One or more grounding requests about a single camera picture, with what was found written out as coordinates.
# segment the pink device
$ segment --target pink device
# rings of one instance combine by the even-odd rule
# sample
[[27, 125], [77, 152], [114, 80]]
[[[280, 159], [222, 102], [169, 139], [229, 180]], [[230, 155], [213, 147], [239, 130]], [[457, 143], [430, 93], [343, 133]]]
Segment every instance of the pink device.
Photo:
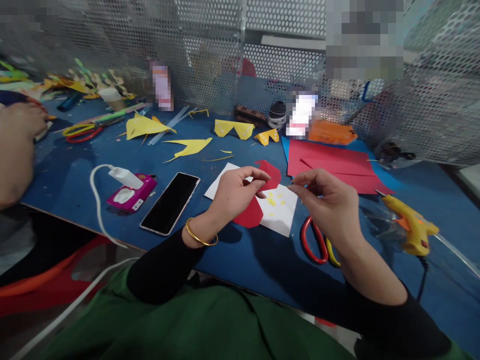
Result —
[[157, 185], [157, 181], [153, 177], [144, 174], [135, 174], [135, 176], [143, 182], [141, 188], [134, 189], [124, 185], [110, 196], [106, 202], [122, 211], [128, 213], [136, 212]]

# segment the bracelet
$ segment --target bracelet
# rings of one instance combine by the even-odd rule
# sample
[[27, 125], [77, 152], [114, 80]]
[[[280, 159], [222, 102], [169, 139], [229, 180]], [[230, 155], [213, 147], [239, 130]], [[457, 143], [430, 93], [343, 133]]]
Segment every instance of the bracelet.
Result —
[[188, 233], [190, 234], [190, 236], [191, 236], [192, 238], [194, 238], [194, 239], [197, 240], [199, 243], [202, 243], [202, 244], [205, 245], [205, 246], [215, 246], [215, 245], [217, 245], [217, 244], [219, 243], [219, 236], [218, 236], [218, 234], [215, 235], [215, 236], [216, 236], [216, 242], [215, 242], [215, 243], [208, 243], [208, 242], [204, 242], [204, 241], [200, 240], [200, 239], [192, 232], [192, 230], [190, 230], [189, 222], [190, 222], [190, 220], [192, 220], [192, 219], [193, 219], [193, 217], [189, 218], [189, 219], [186, 221], [186, 224], [185, 224], [186, 230], [188, 231]]

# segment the blue table surface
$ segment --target blue table surface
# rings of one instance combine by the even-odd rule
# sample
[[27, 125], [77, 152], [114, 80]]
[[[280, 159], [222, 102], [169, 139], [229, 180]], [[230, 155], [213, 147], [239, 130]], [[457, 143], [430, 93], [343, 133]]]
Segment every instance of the blue table surface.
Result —
[[[58, 101], [48, 101], [45, 105], [51, 115], [71, 123], [106, 113], [106, 105], [101, 100], [89, 100], [75, 106], [68, 114], [58, 112], [55, 109], [58, 104]], [[156, 116], [168, 120], [174, 115], [159, 112]], [[117, 215], [106, 203], [120, 183], [108, 176], [107, 169], [99, 170], [95, 177], [103, 201], [102, 217], [107, 231], [134, 247], [152, 249], [165, 238], [141, 229], [139, 224], [177, 172], [198, 176], [201, 181], [175, 230], [180, 229], [188, 218], [209, 207], [211, 200], [204, 197], [204, 193], [227, 162], [247, 166], [266, 160], [279, 168], [282, 174], [287, 173], [281, 142], [251, 146], [256, 142], [253, 136], [258, 130], [245, 141], [239, 139], [234, 130], [226, 137], [218, 137], [213, 131], [214, 119], [232, 120], [212, 112], [210, 117], [198, 113], [194, 119], [186, 117], [175, 126], [178, 134], [165, 134], [162, 141], [212, 138], [200, 153], [168, 163], [163, 162], [182, 150], [183, 145], [158, 142], [149, 146], [146, 141], [139, 148], [143, 136], [129, 141], [122, 136], [121, 141], [117, 141], [117, 135], [125, 132], [124, 122], [107, 127], [100, 136], [80, 144], [67, 143], [61, 133], [49, 133], [36, 145], [35, 176], [22, 202], [100, 232], [89, 185], [91, 170], [100, 164], [112, 164], [134, 173], [156, 174], [158, 185], [154, 189], [155, 194], [147, 198], [137, 213], [126, 216]], [[61, 129], [62, 126], [58, 124], [56, 128]], [[226, 156], [220, 150], [232, 151], [234, 158], [199, 161]], [[400, 200], [436, 224], [441, 234], [472, 262], [480, 263], [480, 211], [438, 165], [423, 162], [393, 170], [390, 174], [394, 181], [401, 183], [396, 189]], [[290, 181], [284, 175], [281, 183], [288, 185]], [[420, 262], [414, 256], [397, 250], [391, 242], [380, 242], [374, 237], [376, 230], [364, 215], [368, 212], [380, 214], [382, 208], [383, 203], [379, 202], [378, 196], [360, 197], [363, 233], [416, 296], [423, 271]], [[290, 238], [263, 226], [245, 229], [231, 223], [218, 235], [220, 243], [205, 252], [196, 269], [307, 313], [321, 315], [328, 312], [341, 319], [342, 312], [338, 306], [343, 296], [341, 271], [329, 264], [313, 264], [300, 245], [300, 228], [307, 215], [306, 208], [298, 202]], [[313, 235], [310, 234], [308, 239], [310, 248], [314, 251], [318, 249]], [[450, 338], [474, 357], [480, 358], [480, 281], [436, 238], [430, 239], [430, 245], [430, 271], [421, 303]]]

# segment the person's arm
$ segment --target person's arm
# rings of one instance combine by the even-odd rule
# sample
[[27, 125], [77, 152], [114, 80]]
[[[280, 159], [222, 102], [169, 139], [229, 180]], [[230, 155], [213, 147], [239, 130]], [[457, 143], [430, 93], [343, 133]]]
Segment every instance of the person's arm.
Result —
[[46, 117], [27, 103], [0, 109], [0, 210], [17, 203], [32, 181], [34, 138], [46, 128]]
[[322, 169], [303, 172], [292, 182], [289, 189], [338, 251], [355, 327], [351, 330], [365, 343], [398, 356], [448, 353], [450, 340], [363, 237], [356, 190]]
[[[248, 183], [246, 178], [252, 176]], [[220, 178], [210, 208], [188, 223], [190, 230], [205, 243], [241, 214], [270, 176], [255, 167], [226, 171]], [[126, 284], [143, 303], [161, 305], [172, 299], [187, 281], [193, 266], [202, 258], [205, 246], [190, 236], [186, 227], [156, 246], [128, 271]]]

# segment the red paper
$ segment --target red paper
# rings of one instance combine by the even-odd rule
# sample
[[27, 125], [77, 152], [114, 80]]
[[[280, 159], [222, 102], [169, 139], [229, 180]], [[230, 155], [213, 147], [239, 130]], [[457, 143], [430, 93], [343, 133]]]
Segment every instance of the red paper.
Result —
[[290, 140], [287, 174], [296, 177], [301, 172], [322, 168], [354, 187], [359, 194], [376, 194], [375, 190], [394, 194], [380, 181], [367, 159], [365, 152]]
[[233, 219], [233, 222], [244, 228], [250, 229], [260, 225], [260, 221], [262, 221], [263, 217], [264, 212], [260, 207], [259, 201], [254, 197], [245, 211]]
[[323, 158], [301, 158], [301, 161], [310, 166], [312, 169], [325, 169], [332, 174], [350, 174], [350, 175], [364, 175], [364, 176], [376, 176], [372, 164], [369, 159], [369, 155], [365, 152], [360, 161], [351, 161], [338, 159], [328, 160]]
[[386, 195], [395, 194], [384, 185], [383, 182], [377, 176], [362, 176], [362, 175], [350, 175], [350, 174], [333, 174], [345, 184], [350, 185], [356, 189], [359, 194], [374, 194], [376, 195], [378, 190]]
[[[276, 189], [282, 180], [280, 170], [265, 160], [257, 161], [256, 164], [258, 163], [260, 163], [260, 170], [263, 170], [271, 177], [271, 179], [261, 187], [260, 191]], [[233, 222], [244, 228], [250, 229], [260, 225], [260, 221], [262, 221], [263, 217], [264, 212], [260, 207], [257, 197], [254, 196], [245, 211], [233, 219]]]
[[265, 160], [256, 161], [255, 164], [260, 163], [259, 169], [270, 175], [271, 179], [268, 180], [265, 185], [260, 188], [260, 191], [266, 191], [276, 189], [279, 187], [280, 181], [282, 181], [282, 174], [275, 166]]

